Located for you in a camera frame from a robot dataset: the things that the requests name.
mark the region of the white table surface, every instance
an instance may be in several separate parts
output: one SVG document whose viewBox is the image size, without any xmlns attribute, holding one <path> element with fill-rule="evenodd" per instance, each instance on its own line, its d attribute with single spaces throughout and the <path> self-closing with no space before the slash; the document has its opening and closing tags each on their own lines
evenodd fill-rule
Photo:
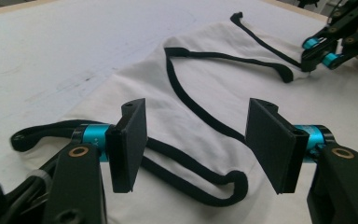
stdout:
<svg viewBox="0 0 358 224">
<path fill-rule="evenodd" d="M 29 172 L 10 147 L 14 132 L 57 121 L 167 37 L 228 21 L 238 11 L 258 29 L 296 45 L 324 25 L 256 0 L 61 0 L 0 10 L 0 183 L 6 192 Z M 314 167 L 303 166 L 303 189 Z M 310 223 L 306 194 L 276 196 L 266 223 Z"/>
</svg>

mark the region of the white cloth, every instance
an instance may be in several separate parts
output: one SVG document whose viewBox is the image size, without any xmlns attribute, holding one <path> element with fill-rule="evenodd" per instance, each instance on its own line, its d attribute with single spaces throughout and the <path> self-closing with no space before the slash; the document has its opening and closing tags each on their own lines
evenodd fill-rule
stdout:
<svg viewBox="0 0 358 224">
<path fill-rule="evenodd" d="M 299 58 L 300 47 L 261 32 L 255 33 L 274 48 L 295 59 Z M 218 174 L 225 175 L 232 170 L 244 171 L 248 177 L 249 191 L 245 200 L 233 206 L 209 207 L 193 201 L 141 169 L 133 193 L 114 194 L 107 164 L 103 164 L 109 223 L 265 222 L 271 197 L 277 196 L 270 189 L 254 154 L 237 140 L 213 130 L 179 100 L 167 77 L 164 53 L 167 47 L 215 51 L 263 62 L 282 63 L 292 69 L 295 78 L 308 76 L 260 47 L 230 21 L 169 38 L 142 62 L 113 74 L 62 119 L 117 123 L 121 118 L 121 105 L 145 98 L 150 137 L 183 150 Z M 215 118 L 240 133 L 245 132 L 247 108 L 252 97 L 279 105 L 280 114 L 292 123 L 324 124 L 336 134 L 338 142 L 343 140 L 344 146 L 358 134 L 358 74 L 354 74 L 358 72 L 347 65 L 335 72 L 318 67 L 310 78 L 284 84 L 274 70 L 258 65 L 210 59 L 180 58 L 172 61 L 187 93 Z M 358 142 L 354 142 L 347 146 L 358 147 Z M 41 158 L 45 161 L 53 154 L 54 150 L 42 150 L 41 145 L 38 150 L 22 154 L 24 160 L 40 165 Z M 220 189 L 211 186 L 176 162 L 150 150 L 146 150 L 145 155 L 215 196 L 228 197 L 232 191 L 230 187 Z"/>
</svg>

